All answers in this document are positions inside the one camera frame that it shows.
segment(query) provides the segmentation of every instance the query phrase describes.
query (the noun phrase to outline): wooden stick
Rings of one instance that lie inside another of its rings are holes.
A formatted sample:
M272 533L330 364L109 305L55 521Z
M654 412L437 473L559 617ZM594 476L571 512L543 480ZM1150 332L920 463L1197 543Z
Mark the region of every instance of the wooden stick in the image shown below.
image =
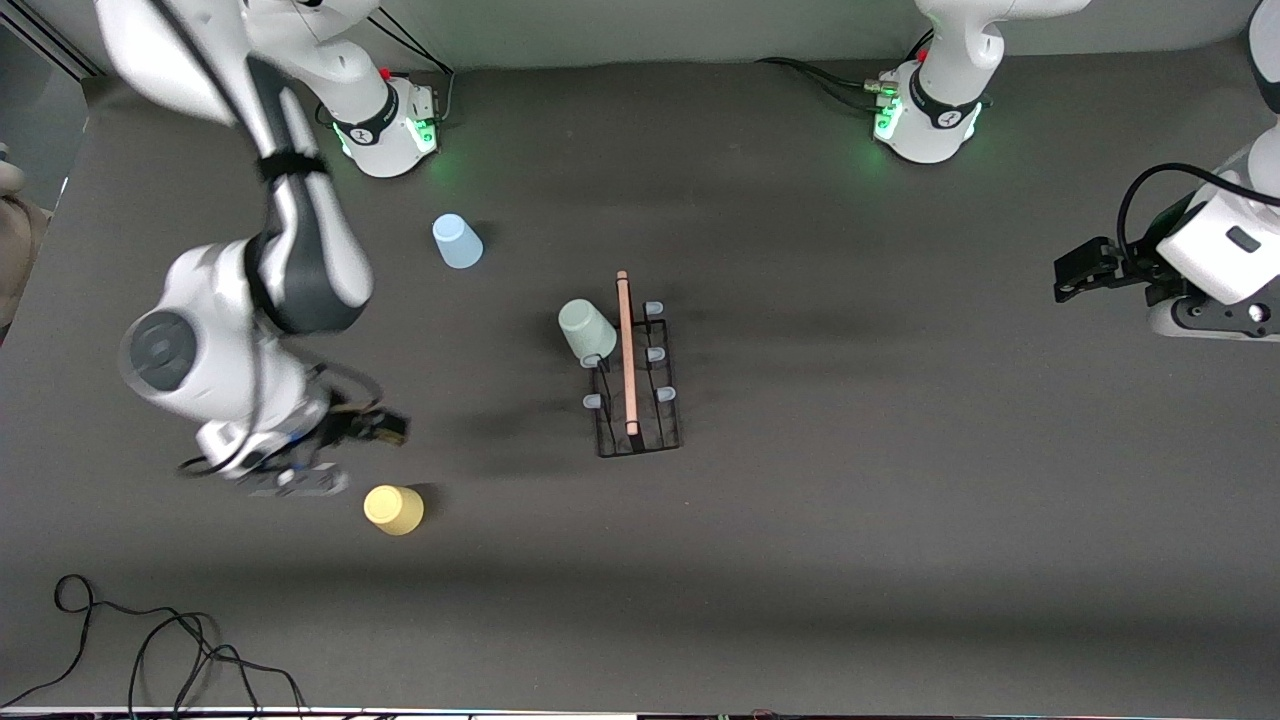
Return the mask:
M618 332L622 333L622 386L627 406L627 436L640 434L640 411L636 409L636 348L631 337L631 281L618 270Z

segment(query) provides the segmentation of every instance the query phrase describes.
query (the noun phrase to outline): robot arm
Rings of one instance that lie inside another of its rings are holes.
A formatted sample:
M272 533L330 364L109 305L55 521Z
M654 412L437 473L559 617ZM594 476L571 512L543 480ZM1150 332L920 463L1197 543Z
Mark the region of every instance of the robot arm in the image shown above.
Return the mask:
M1258 90L1280 111L1280 0L1260 3L1248 31ZM1147 178L1181 172L1202 179L1129 243L1125 225ZM1216 173L1170 163L1142 173L1120 205L1116 240L1097 237L1055 263L1065 302L1098 287L1146 282L1152 329L1176 337L1280 340L1280 127L1262 133Z
M435 151L439 128L429 87L383 78L358 45L337 37L379 0L244 0L255 53L306 83L333 115L343 151L372 177L408 172Z
M941 163L973 136L983 90L1005 58L997 22L1053 18L1091 0L915 0L933 23L928 58L881 73L908 88L877 119L874 137L914 163Z
M160 302L125 336L125 379L204 423L205 474L264 495L340 491L344 473L319 464L319 448L348 436L402 442L406 421L352 413L278 342L346 329L372 292L307 114L279 70L252 55L238 0L97 0L96 9L122 74L160 104L243 127L269 191L260 234L174 261Z

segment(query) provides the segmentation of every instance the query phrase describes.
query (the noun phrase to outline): beige clothing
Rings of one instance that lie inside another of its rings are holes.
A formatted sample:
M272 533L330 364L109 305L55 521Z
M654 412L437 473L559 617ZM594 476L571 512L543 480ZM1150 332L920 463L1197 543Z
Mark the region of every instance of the beige clothing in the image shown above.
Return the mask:
M13 322L49 219L17 197L0 197L0 328Z

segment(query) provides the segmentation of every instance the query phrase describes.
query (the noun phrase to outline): person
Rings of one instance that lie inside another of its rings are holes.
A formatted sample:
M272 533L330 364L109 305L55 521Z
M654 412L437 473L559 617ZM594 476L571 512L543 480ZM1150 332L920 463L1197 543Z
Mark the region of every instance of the person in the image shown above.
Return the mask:
M18 197L27 176L8 159L9 146L0 142L0 346L49 228L49 214Z

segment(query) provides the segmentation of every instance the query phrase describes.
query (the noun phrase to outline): cable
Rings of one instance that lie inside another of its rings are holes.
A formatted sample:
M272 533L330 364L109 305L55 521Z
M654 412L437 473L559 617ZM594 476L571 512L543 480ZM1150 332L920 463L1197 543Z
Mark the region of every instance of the cable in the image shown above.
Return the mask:
M365 404L362 407L357 406L349 409L360 410L361 413L370 413L381 406L384 397L383 386L379 384L378 380L375 380L374 378L366 375L365 373L361 373L360 370L349 365L343 365L342 363L334 363L317 352L311 352L310 350L294 347L292 343L280 342L280 346L288 350L291 354L297 355L306 363L310 363L316 375L323 375L324 373L332 373L334 375L347 378L348 380L352 380L353 383L365 388L365 393L369 395L369 402ZM348 407L347 406L335 407L335 410L346 410L346 409Z
M404 29L404 26L402 26L399 23L399 20L397 20L396 18L393 18L392 14L387 12L387 8L379 8L379 12L381 12L381 14L385 15L387 19L390 20L390 23L393 26L396 26L401 32L403 32L404 37L407 37L408 41L406 42L398 35L396 35L394 32L392 32L390 29L388 29L385 26L383 26L381 23L379 23L376 19L374 19L372 15L370 15L369 17L369 22L372 23L374 27L376 27L378 29L380 29L383 32L383 35L385 35L387 37L390 37L396 42L399 42L401 45L403 45L404 47L407 47L410 51L416 53L417 55L421 55L422 58L430 60L436 68L440 68L442 73L444 73L447 76L452 76L453 74L453 68L451 68L451 67L445 65L444 63L442 63L440 60L438 60L435 58L435 55L431 55L431 53L426 47L424 47L421 42L417 41L417 38L415 38L412 35L410 35L410 32L407 29Z
M920 50L924 47L924 44L931 40L933 40L932 27L924 31L924 35L922 35L920 38L915 41L915 45L913 45L911 49L906 51L906 58L902 58L902 61L905 63L908 60L914 60L915 56L919 55Z
M773 55L769 58L760 58L759 60L756 60L756 63L765 63L771 65L786 65L788 68L795 68L801 73L817 76L832 85L838 85L841 87L852 87L855 90L863 88L863 83L860 81L845 79L840 76L828 73L827 70L819 68L818 65L805 63L804 60L796 60L795 58L780 58L777 55Z
M439 114L439 122L449 119L449 113L453 111L453 81L458 78L457 73L449 74L449 90L444 92L444 113Z
M1140 190L1143 183L1146 183L1152 177L1166 172L1185 173L1188 176L1199 178L1212 186L1217 186L1228 192L1239 195L1245 200L1252 200L1254 202L1261 202L1263 205L1271 205L1272 208L1280 208L1280 197L1275 197L1265 192L1258 192L1256 190L1244 187L1243 184L1236 184L1231 181L1222 179L1215 176L1213 173L1206 170L1204 168L1197 168L1196 165L1189 165L1187 163L1164 163L1160 165L1153 165L1151 168L1147 168L1146 170L1142 172L1142 174L1139 174L1133 181L1133 183L1129 186L1129 190L1125 191L1124 193L1124 200L1120 201L1120 210L1119 213L1116 213L1116 245L1119 245L1120 255L1121 258L1124 258L1125 264L1128 264L1129 268L1133 270L1133 274L1152 284L1156 284L1155 277L1143 270L1142 268L1138 268L1137 263L1134 263L1133 252L1130 251L1129 247L1129 233L1125 225L1128 225L1129 223L1129 208L1133 205L1133 200L1138 195L1138 190Z
M84 605L81 607L72 607L63 600L63 593L67 591L67 587L72 582L79 583L81 587L84 589L86 600ZM155 639L157 634L160 634L161 630L174 624L182 628L193 641L196 641L196 647L197 647L196 660L192 664L191 673L187 675L187 680L183 683L182 691L178 693L177 700L174 701L174 717L178 716L178 712L182 708L182 703L187 700L187 694L191 692L191 688L195 687L196 680L200 678L201 673L204 673L207 667L211 667L214 662L225 662L228 665L233 665L237 667L237 670L239 671L241 683L244 685L244 693L248 696L248 700L252 703L255 711L260 711L262 708L262 705L259 702L257 694L253 692L253 685L248 679L248 670L282 675L285 680L288 680L289 691L292 692L294 705L298 708L298 716L300 717L302 716L302 707L306 705L306 700L302 697L302 691L298 688L298 684L293 679L293 675L291 675L285 670L280 670L279 667L271 667L268 665L259 665L256 662L250 662L242 659L239 652L232 644L228 643L218 646L211 644L205 638L204 623L207 620L210 625L214 625L214 619L207 612L178 612L177 610L169 606L152 607L150 610L134 610L132 607L125 607L123 605L118 605L108 600L97 600L96 597L93 597L93 585L90 584L87 578L78 574L63 575L61 578L58 579L58 583L54 585L54 607L68 615L84 614L84 621L81 624L79 644L76 648L76 656L72 657L70 664L67 666L65 670L63 670L61 675L58 675L56 678L54 678L47 683L41 683L38 685L35 685L32 688L28 688L18 693L8 702L0 705L0 707L9 707L14 703L20 702L23 698L37 691L50 688L65 680L72 674L72 671L74 671L76 667L79 665L81 659L84 657L84 647L88 644L88 629L93 621L93 611L99 607L108 607L123 615L131 615L134 618L154 615L156 612L164 612L168 615L168 618L161 620L160 624L157 624L155 628L151 629L150 633L147 633L146 639L142 641L142 646L138 648L138 652L133 659L133 669L129 674L129 692L128 692L129 717L133 719L137 717L133 712L133 696L134 696L134 689L137 688L138 675L141 674L142 662L146 657L147 647L151 644L151 641Z
M877 111L877 108L873 108L870 105L863 105L863 104L859 104L859 102L854 102L852 100L845 97L844 95L840 95L838 92L835 91L835 88L832 88L831 86L827 85L829 82L832 85L836 85L837 87L842 87L842 88L847 88L847 90L861 90L863 88L863 83L861 82L851 81L851 79L845 79L845 78L842 78L840 76L835 76L832 73L828 73L827 70L824 70L824 69L822 69L822 68L819 68L817 65L812 65L809 63L805 63L803 60L796 60L796 59L792 59L792 58L778 58L778 56L760 58L759 60L756 60L756 63L765 63L765 64L769 64L769 65L785 65L785 67L792 68L795 70L799 70L803 77L808 78L810 82L813 82L814 85L817 85L818 90L822 90L823 92L827 94L827 96L832 97L833 100L836 100L841 105L844 105L846 108L851 108L854 110L863 111L863 113L876 113Z
M394 17L392 17L392 14L387 10L387 8L379 6L378 9L379 9L379 12L383 13L383 15L387 17L388 20L392 22L393 26L396 26L396 28L398 31L401 31L402 33L404 33L404 37L407 37L410 40L410 42L412 42L413 45L417 46L419 51L421 53L421 55L424 58L426 58L428 60L435 63L435 67L440 68L440 70L444 72L444 74L449 74L449 76L453 74L453 68L451 68L451 67L445 65L444 63L436 60L435 55L431 55L431 53L426 49L425 45L422 45L421 42L419 42L416 37L413 37L412 35L410 35L410 32L407 29L404 29L404 26L399 24L399 20L397 20Z

